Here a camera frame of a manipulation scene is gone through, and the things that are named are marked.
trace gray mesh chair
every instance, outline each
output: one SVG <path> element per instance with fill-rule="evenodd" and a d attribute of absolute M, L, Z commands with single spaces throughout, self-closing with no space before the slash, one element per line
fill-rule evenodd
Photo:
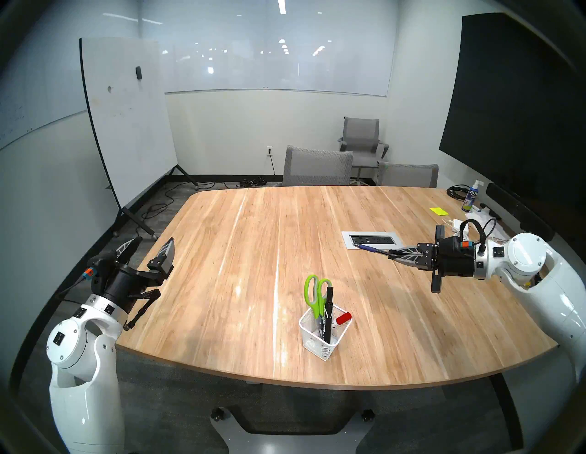
<path fill-rule="evenodd" d="M 439 169 L 437 164 L 391 164 L 380 161 L 376 184 L 377 186 L 437 187 Z"/>
<path fill-rule="evenodd" d="M 287 146 L 283 186 L 343 186 L 350 184 L 352 152 L 310 150 Z"/>
<path fill-rule="evenodd" d="M 376 169 L 378 161 L 384 158 L 389 150 L 387 144 L 379 140 L 379 120 L 344 117 L 344 132 L 340 142 L 340 151 L 353 151 L 352 167 L 358 168 L 356 184 L 360 182 L 360 172 L 363 168 Z M 384 145 L 382 155 L 377 155 L 379 145 Z"/>

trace expo cleaner bottle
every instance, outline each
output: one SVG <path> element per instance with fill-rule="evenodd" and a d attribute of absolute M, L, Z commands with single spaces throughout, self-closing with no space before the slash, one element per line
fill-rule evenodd
<path fill-rule="evenodd" d="M 464 199 L 464 203 L 462 204 L 462 211 L 466 213 L 470 212 L 472 205 L 474 205 L 474 200 L 476 200 L 476 196 L 478 195 L 478 186 L 484 186 L 484 183 L 480 180 L 476 180 L 474 186 L 470 188 L 468 194 L 466 195 L 466 199 Z"/>

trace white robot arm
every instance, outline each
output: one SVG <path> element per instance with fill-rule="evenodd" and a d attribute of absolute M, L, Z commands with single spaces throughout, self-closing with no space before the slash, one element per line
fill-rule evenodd
<path fill-rule="evenodd" d="M 140 237 L 90 259 L 85 274 L 92 277 L 92 294 L 70 319 L 59 323 L 47 341 L 53 375 L 49 386 L 53 418 L 71 454 L 124 452 L 124 419 L 116 376 L 115 343 L 131 329 L 159 296 L 159 286 L 173 270 L 175 242 L 171 238 L 150 260 L 150 271 L 127 263 Z M 127 317 L 137 299 L 148 299 L 136 317 Z M 94 323 L 101 334 L 87 329 Z"/>
<path fill-rule="evenodd" d="M 466 224 L 472 223 L 480 241 L 461 241 Z M 487 240 L 475 220 L 460 225 L 459 236 L 444 237 L 444 226 L 435 229 L 433 243 L 418 243 L 399 250 L 380 251 L 356 244 L 370 252 L 384 254 L 395 262 L 432 271 L 431 291 L 441 291 L 444 276 L 489 279 L 497 275 L 515 295 L 545 334 L 567 352 L 576 380 L 586 366 L 586 289 L 574 269 L 540 237 L 521 233 L 505 244 Z M 548 274 L 530 287 L 525 286 L 545 266 Z"/>

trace television screen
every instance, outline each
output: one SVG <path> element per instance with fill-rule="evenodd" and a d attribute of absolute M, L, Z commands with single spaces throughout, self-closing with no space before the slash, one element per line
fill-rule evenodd
<path fill-rule="evenodd" d="M 440 150 L 514 194 L 586 261 L 586 91 L 502 13 L 464 16 Z"/>

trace sticky note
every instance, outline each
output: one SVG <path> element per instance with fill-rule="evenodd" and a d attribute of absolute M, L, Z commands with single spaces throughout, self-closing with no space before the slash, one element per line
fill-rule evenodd
<path fill-rule="evenodd" d="M 448 215 L 448 212 L 441 209 L 440 207 L 430 208 L 430 210 L 433 211 L 438 216 L 447 216 Z"/>

